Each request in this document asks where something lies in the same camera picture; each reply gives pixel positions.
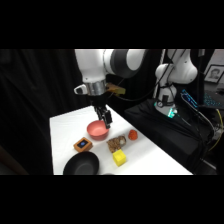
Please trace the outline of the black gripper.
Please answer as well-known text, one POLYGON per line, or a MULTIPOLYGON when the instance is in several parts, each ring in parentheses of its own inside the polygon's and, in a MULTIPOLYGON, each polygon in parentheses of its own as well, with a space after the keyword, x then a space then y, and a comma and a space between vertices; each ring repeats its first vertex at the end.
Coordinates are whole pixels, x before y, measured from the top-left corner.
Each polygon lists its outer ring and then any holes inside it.
POLYGON ((106 108, 107 97, 105 94, 90 96, 90 103, 94 107, 99 120, 104 120, 105 127, 110 128, 112 123, 111 112, 106 108))

